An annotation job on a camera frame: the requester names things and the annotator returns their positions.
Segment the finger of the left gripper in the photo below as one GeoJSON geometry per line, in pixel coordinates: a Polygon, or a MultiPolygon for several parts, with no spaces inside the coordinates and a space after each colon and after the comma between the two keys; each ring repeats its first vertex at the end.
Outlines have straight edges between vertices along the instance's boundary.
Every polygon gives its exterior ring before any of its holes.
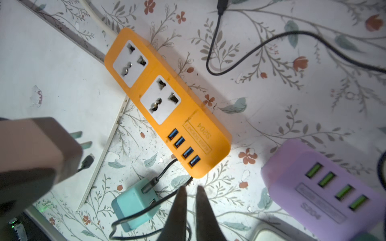
{"type": "Polygon", "coordinates": [[[1,168],[1,229],[46,194],[56,176],[53,168],[1,168]]]}

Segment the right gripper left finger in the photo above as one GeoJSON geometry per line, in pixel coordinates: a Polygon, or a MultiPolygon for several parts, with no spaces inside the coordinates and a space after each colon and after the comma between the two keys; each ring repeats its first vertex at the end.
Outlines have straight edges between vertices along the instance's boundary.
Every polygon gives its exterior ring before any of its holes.
{"type": "Polygon", "coordinates": [[[184,186],[178,189],[158,241],[185,241],[187,235],[187,192],[184,186]]]}

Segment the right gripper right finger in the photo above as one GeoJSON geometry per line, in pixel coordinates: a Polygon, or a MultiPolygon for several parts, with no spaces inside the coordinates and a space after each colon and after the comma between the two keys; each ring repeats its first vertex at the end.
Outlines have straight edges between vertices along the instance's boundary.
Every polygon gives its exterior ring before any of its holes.
{"type": "Polygon", "coordinates": [[[226,241],[203,186],[196,194],[196,237],[197,241],[226,241]]]}

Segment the teal charger plug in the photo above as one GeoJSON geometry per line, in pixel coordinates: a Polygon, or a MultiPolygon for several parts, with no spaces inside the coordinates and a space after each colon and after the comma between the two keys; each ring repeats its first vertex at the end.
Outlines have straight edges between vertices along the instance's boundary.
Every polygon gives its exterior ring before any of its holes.
{"type": "MultiPolygon", "coordinates": [[[[112,209],[114,210],[117,218],[123,219],[127,216],[136,214],[145,208],[149,207],[151,204],[159,201],[157,194],[154,189],[151,189],[146,194],[142,192],[142,188],[149,183],[147,178],[143,178],[134,185],[130,186],[126,191],[122,192],[112,201],[112,209]]],[[[129,222],[121,224],[123,231],[130,232],[140,227],[142,224],[151,220],[157,211],[159,206],[150,210],[146,214],[135,218],[129,222]]]]}

